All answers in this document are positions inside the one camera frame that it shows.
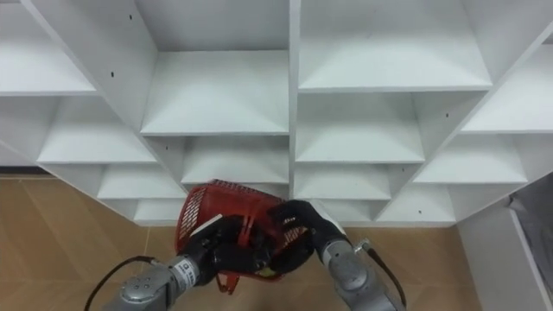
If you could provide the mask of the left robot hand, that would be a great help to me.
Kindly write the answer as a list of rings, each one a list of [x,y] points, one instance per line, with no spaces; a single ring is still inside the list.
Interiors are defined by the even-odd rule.
[[[253,274],[269,265],[271,248],[238,245],[242,224],[240,216],[217,215],[179,249],[178,255],[188,257],[198,268],[196,286],[209,284],[221,271]]]

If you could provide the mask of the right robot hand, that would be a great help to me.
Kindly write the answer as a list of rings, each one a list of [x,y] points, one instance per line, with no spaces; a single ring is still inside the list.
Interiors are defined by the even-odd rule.
[[[267,214],[284,232],[305,229],[270,260],[269,267],[277,273],[287,274],[297,270],[315,252],[320,256],[332,242],[343,240],[351,243],[340,226],[309,201],[288,200],[273,206]]]

